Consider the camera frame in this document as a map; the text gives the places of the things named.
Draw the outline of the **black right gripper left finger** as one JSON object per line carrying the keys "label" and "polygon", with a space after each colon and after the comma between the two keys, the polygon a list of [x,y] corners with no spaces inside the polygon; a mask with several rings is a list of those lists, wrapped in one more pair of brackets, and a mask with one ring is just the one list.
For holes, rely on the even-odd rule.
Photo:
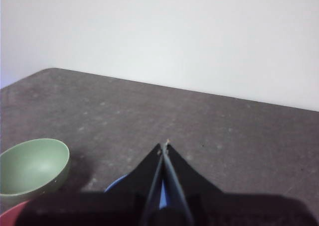
{"label": "black right gripper left finger", "polygon": [[51,193],[29,201],[18,226],[144,226],[161,198],[162,148],[105,192]]}

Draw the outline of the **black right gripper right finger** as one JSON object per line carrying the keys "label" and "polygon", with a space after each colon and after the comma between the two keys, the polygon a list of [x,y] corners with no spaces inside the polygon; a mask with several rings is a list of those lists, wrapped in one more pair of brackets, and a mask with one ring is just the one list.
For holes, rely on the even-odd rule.
{"label": "black right gripper right finger", "polygon": [[170,145],[163,146],[167,193],[192,226],[315,226],[301,201],[272,194],[227,193],[194,170]]}

